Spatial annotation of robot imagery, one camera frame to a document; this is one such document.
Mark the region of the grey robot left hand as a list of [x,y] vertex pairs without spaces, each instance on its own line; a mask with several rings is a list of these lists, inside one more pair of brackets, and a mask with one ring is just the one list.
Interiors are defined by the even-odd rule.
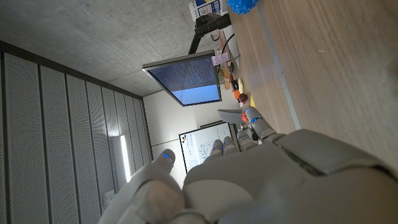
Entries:
[[124,184],[101,223],[396,223],[397,171],[315,131],[277,133],[253,107],[255,136],[216,140],[183,185],[162,151]]

